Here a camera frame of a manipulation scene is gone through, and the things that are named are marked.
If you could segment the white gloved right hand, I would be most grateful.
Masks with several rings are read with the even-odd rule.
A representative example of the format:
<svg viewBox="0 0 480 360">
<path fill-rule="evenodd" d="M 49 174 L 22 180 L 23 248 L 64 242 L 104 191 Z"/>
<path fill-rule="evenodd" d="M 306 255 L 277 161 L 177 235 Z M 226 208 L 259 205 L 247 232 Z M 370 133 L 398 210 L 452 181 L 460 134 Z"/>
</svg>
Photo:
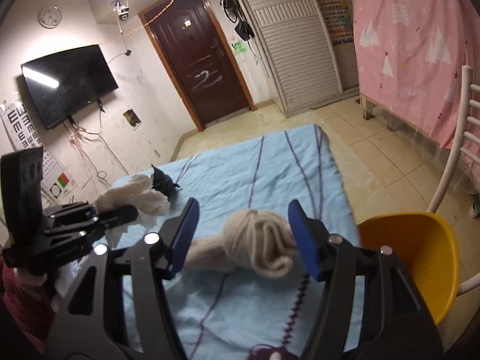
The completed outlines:
<svg viewBox="0 0 480 360">
<path fill-rule="evenodd" d="M 281 353 L 279 352 L 272 353 L 269 358 L 269 360 L 281 360 L 281 359 L 282 359 L 282 356 L 281 356 Z"/>
</svg>

